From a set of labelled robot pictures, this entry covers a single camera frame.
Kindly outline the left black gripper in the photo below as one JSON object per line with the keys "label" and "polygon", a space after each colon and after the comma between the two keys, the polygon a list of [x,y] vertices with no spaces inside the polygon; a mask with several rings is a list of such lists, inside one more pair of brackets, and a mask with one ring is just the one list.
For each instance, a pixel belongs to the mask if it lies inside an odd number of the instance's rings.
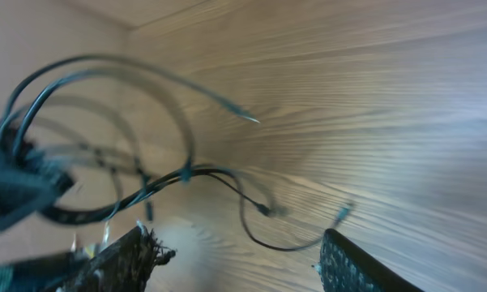
{"label": "left black gripper", "polygon": [[30,140],[22,140],[13,155],[17,131],[16,126],[7,128],[0,140],[0,231],[53,206],[75,184],[68,171]]}

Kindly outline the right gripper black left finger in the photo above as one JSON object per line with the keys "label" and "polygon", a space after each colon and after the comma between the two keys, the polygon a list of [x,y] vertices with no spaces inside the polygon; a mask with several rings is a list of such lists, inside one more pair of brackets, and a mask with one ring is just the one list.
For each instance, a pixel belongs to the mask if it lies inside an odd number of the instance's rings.
{"label": "right gripper black left finger", "polygon": [[132,230],[58,284],[56,291],[144,291],[153,269],[168,264],[176,254],[139,221]]}

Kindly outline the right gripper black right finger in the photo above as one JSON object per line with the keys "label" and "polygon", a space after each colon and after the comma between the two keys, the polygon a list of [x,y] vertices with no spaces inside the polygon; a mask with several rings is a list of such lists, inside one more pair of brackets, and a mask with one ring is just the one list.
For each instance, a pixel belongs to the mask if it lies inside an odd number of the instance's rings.
{"label": "right gripper black right finger", "polygon": [[314,269],[325,292],[422,292],[335,229],[325,231]]}

